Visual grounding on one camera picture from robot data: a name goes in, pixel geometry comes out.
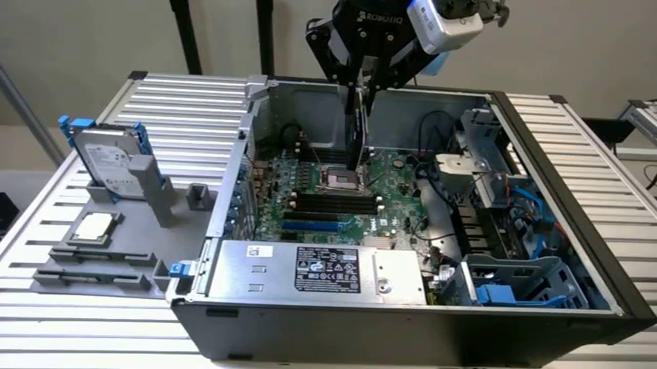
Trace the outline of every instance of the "white wall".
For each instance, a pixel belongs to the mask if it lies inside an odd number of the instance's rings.
[[[191,0],[207,73],[259,72],[255,0]],[[335,0],[277,0],[279,75],[322,77],[305,24]],[[510,0],[422,85],[565,95],[582,115],[614,117],[628,98],[657,98],[654,0]],[[130,71],[184,73],[167,0],[0,0],[0,61],[38,116],[96,116]],[[19,123],[0,98],[0,124]]]

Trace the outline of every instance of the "motherboard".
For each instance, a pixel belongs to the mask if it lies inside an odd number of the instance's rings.
[[[411,224],[423,209],[409,157],[374,150],[355,171],[286,151],[258,161],[255,239],[414,250],[423,241],[413,237]]]

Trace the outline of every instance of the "power supply label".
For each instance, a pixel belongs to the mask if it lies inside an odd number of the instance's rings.
[[[297,248],[295,288],[303,292],[359,294],[358,250]]]

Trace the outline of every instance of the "black pole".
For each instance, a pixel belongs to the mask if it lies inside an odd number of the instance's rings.
[[[175,23],[180,33],[184,61],[191,75],[202,75],[202,59],[198,55],[196,36],[194,34],[192,15],[188,11],[188,0],[170,0],[171,10],[175,14]]]
[[[259,65],[263,75],[274,75],[274,0],[257,0]]]

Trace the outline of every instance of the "white sticker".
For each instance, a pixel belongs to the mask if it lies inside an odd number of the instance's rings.
[[[104,186],[122,197],[142,198],[140,183],[127,170],[130,157],[116,146],[84,145]]]
[[[274,255],[274,246],[263,246],[253,244],[246,248],[246,256],[249,258],[271,258]]]

